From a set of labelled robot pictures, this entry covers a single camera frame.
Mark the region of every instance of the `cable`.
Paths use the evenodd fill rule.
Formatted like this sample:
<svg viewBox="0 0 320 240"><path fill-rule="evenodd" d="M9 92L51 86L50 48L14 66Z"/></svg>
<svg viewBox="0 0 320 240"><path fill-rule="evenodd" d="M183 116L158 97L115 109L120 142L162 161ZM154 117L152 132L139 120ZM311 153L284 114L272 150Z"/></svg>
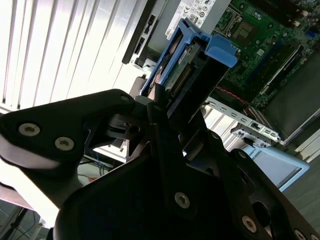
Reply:
<svg viewBox="0 0 320 240"><path fill-rule="evenodd" d="M22 208L20 209L18 215L16 216L13 223L10 224L10 228L6 231L6 233L2 236L1 240L8 240L12 234L15 234L17 228L20 226L21 221L25 217L28 209Z"/></svg>
<svg viewBox="0 0 320 240"><path fill-rule="evenodd" d="M26 236L26 233L29 232L35 225L36 225L36 215L35 215L35 212L33 212L33 225L28 230L26 230L20 237L18 237L16 240L19 240L22 236Z"/></svg>
<svg viewBox="0 0 320 240"><path fill-rule="evenodd" d="M229 94L231 96L233 96L234 98L238 99L243 105L248 106L248 104L241 97L235 95L234 93L232 93L232 92L230 92L230 91L228 91L228 90L226 90L226 89L224 89L224 88L222 88L220 86L216 86L215 88L219 89L219 90L221 90L221 91L223 91L223 92L225 92L225 93L227 93L227 94Z"/></svg>
<svg viewBox="0 0 320 240"><path fill-rule="evenodd" d="M95 153L95 156L96 156L96 159L98 160L98 163L99 163L100 166L101 166L101 169L102 169L102 173L103 173L103 174L101 174L101 169L100 169L99 171L100 171L100 176L102 176L102 175L105 174L105 167L104 167L103 164L100 162L98 153Z"/></svg>

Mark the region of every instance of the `green circuit board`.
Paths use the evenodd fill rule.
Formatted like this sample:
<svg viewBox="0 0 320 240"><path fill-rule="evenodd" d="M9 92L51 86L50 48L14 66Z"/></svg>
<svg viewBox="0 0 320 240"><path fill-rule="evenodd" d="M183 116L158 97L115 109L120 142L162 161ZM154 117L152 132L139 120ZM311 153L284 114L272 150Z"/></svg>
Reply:
<svg viewBox="0 0 320 240"><path fill-rule="evenodd" d="M237 86L236 94L258 109L262 109L271 100L278 89L290 80L319 47L320 34L310 36L306 33L310 27L319 24L320 4L318 1L299 1L298 4L306 10L291 27L285 27L248 0L233 0L213 32L232 41L239 60L224 76L221 85L227 86L229 83ZM268 91L263 91L264 88L261 87L266 83L259 85L261 78L272 79L274 73L288 61L292 61L290 70L287 70L280 81L278 79L276 87L273 82L273 88L268 86ZM265 64L264 69L259 69L262 62Z"/></svg>

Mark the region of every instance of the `label sticker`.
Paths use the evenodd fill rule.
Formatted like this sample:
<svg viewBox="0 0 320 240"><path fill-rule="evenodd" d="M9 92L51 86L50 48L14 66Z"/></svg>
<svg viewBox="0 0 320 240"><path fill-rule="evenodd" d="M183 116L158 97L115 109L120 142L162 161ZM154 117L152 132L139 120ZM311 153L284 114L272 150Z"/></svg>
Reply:
<svg viewBox="0 0 320 240"><path fill-rule="evenodd" d="M171 39L180 19L182 18L188 18L198 28L200 28L215 2L216 0L181 0L165 32L166 39Z"/></svg>

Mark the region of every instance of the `pci slot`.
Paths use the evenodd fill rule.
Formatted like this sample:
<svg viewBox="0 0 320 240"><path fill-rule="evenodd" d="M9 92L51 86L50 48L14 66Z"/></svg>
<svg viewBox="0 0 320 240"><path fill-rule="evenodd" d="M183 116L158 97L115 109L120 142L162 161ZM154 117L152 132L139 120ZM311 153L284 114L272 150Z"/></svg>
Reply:
<svg viewBox="0 0 320 240"><path fill-rule="evenodd" d="M289 73L295 64L297 63L297 59L299 58L299 55L303 51L304 47L300 45L298 49L288 58L288 60L282 65L282 67L279 68L279 70L272 76L270 81L264 86L264 88L261 90L260 94L265 94L267 91L269 94L272 93L270 86L274 86L276 84L279 84L285 75L283 73Z"/></svg>
<svg viewBox="0 0 320 240"><path fill-rule="evenodd" d="M302 50L296 41L278 42L247 79L246 100L251 102L259 93L264 93L268 89L266 85L270 85Z"/></svg>

